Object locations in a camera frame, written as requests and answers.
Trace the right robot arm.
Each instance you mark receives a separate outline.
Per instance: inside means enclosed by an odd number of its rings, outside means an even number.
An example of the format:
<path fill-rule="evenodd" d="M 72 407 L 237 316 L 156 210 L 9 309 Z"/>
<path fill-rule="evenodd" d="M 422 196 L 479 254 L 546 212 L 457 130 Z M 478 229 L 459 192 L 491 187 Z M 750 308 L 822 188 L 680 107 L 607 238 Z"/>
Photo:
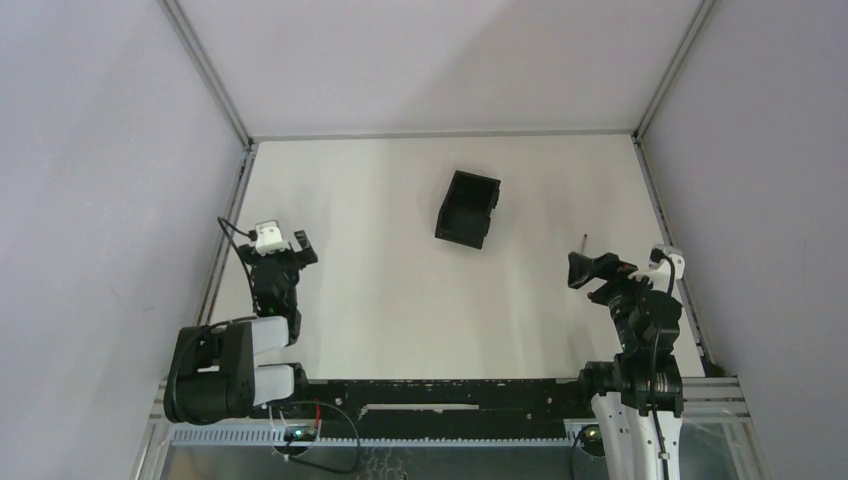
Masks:
<path fill-rule="evenodd" d="M 568 261 L 569 288 L 601 281 L 587 298 L 607 308 L 621 347 L 580 371 L 579 406 L 596 421 L 576 434 L 575 448 L 604 458 L 612 479 L 680 478 L 684 394 L 674 346 L 683 306 L 674 288 L 683 255 L 656 245 L 645 268 L 614 253 L 572 252 Z"/>

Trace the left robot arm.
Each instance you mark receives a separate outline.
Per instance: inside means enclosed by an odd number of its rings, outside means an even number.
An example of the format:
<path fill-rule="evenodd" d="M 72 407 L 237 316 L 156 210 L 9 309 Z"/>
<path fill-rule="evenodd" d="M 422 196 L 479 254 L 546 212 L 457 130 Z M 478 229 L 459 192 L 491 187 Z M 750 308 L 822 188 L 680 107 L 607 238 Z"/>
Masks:
<path fill-rule="evenodd" d="M 163 408 L 172 423 L 210 425 L 249 416 L 274 404 L 290 417 L 305 414 L 313 394 L 297 363 L 263 365 L 260 355 L 291 347 L 300 337 L 300 273 L 318 256 L 305 231 L 297 246 L 273 224 L 257 227 L 256 239 L 238 248 L 247 269 L 256 311 L 247 317 L 179 331 L 165 385 Z"/>

